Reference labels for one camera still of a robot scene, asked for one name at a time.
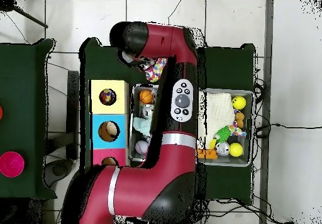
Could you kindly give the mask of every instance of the dark green table surface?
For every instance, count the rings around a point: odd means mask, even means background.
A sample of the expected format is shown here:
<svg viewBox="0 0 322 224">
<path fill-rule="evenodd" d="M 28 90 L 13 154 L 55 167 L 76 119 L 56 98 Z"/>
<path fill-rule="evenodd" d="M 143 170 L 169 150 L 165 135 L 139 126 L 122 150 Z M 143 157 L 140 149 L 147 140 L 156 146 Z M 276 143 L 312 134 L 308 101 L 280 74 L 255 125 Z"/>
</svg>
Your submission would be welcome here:
<svg viewBox="0 0 322 224">
<path fill-rule="evenodd" d="M 55 198 L 43 183 L 46 127 L 46 56 L 53 40 L 34 45 L 0 44 L 0 155 L 15 151 L 25 159 L 15 178 L 0 173 L 0 198 Z"/>
<path fill-rule="evenodd" d="M 129 69 L 119 63 L 116 49 L 102 47 L 92 38 L 85 46 L 85 97 L 88 93 L 88 80 L 123 80 L 129 84 L 148 83 L 145 74 L 137 69 Z M 201 48 L 199 54 L 199 87 L 219 89 L 239 89 L 253 91 L 253 45 L 242 48 Z M 85 114 L 89 115 L 88 103 Z M 89 126 L 89 117 L 85 117 Z M 89 148 L 89 131 L 86 131 L 86 148 Z M 86 166 L 89 165 L 89 152 L 86 152 Z M 225 167 L 207 166 L 206 198 L 240 198 L 251 202 L 252 166 Z"/>
</svg>

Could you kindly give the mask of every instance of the blue box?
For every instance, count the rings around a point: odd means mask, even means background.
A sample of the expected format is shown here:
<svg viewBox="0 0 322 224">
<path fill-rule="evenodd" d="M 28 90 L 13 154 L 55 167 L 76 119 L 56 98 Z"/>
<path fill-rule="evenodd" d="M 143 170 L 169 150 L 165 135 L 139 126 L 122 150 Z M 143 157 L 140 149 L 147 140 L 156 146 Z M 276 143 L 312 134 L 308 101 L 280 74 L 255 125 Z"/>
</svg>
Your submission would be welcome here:
<svg viewBox="0 0 322 224">
<path fill-rule="evenodd" d="M 113 149 L 113 148 L 126 148 L 126 118 L 125 115 L 98 115 L 94 114 L 93 118 L 93 149 Z M 119 135 L 115 141 L 105 142 L 98 134 L 99 127 L 105 121 L 113 121 L 119 128 Z"/>
</svg>

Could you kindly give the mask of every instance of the red robot arm segment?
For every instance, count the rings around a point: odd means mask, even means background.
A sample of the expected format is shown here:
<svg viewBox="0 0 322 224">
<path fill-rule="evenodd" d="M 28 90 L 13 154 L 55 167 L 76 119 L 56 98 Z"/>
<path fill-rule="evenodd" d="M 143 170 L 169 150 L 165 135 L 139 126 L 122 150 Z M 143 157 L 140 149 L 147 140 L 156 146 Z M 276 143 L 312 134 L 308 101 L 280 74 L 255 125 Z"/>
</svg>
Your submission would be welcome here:
<svg viewBox="0 0 322 224">
<path fill-rule="evenodd" d="M 112 28 L 110 42 L 137 59 L 169 61 L 160 78 L 146 162 L 141 168 L 97 169 L 79 224 L 113 224 L 114 215 L 180 223 L 192 205 L 196 168 L 197 54 L 192 35 L 172 26 L 122 22 Z M 67 192 L 65 202 L 72 195 Z M 69 224 L 64 208 L 62 224 Z"/>
</svg>

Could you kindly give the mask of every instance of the green toy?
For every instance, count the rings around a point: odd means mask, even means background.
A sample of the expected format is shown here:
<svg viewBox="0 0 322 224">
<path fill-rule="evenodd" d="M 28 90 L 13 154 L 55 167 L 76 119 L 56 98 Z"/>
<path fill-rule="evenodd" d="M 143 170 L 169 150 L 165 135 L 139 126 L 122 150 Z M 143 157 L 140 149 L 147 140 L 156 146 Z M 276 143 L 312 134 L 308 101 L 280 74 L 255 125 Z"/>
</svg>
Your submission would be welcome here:
<svg viewBox="0 0 322 224">
<path fill-rule="evenodd" d="M 227 141 L 227 139 L 230 137 L 231 132 L 229 130 L 228 126 L 225 126 L 221 128 L 214 136 L 215 139 L 217 139 L 217 142 L 223 143 Z"/>
</svg>

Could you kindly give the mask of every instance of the yellow box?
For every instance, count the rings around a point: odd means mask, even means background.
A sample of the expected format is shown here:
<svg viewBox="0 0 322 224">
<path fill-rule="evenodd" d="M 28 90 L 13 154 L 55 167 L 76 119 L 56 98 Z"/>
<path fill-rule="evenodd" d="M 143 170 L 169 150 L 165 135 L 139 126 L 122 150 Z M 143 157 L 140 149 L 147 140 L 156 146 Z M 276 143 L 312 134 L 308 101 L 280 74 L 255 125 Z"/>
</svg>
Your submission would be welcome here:
<svg viewBox="0 0 322 224">
<path fill-rule="evenodd" d="M 105 89 L 115 92 L 116 101 L 110 106 L 102 104 L 99 99 L 100 93 Z M 91 80 L 91 96 L 93 114 L 127 114 L 130 97 L 128 84 L 125 81 L 116 80 Z"/>
</svg>

